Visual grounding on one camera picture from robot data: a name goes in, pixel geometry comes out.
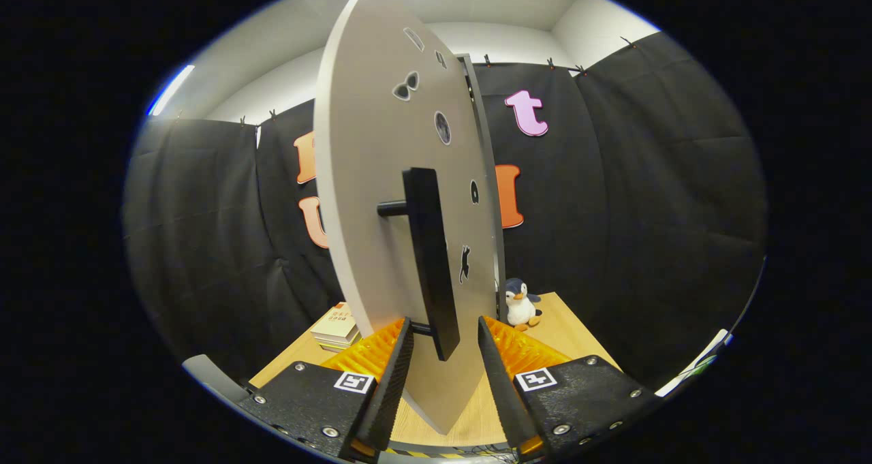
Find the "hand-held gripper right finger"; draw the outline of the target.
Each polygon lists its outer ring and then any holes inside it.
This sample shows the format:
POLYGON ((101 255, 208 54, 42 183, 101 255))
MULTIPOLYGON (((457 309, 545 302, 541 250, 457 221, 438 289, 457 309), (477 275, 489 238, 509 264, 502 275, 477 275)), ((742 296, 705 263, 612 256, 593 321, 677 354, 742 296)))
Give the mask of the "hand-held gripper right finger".
POLYGON ((595 354, 572 359, 489 316, 478 346, 505 439, 521 460, 573 460, 658 406, 595 354))

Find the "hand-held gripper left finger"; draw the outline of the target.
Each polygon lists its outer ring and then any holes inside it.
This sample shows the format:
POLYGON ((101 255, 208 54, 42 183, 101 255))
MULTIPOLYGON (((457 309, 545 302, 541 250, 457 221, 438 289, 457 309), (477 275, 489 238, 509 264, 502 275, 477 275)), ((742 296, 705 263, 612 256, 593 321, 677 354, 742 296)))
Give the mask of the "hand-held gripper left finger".
POLYGON ((388 448, 414 349, 399 319, 314 364, 296 360, 236 403, 281 437, 337 460, 376 460, 388 448))

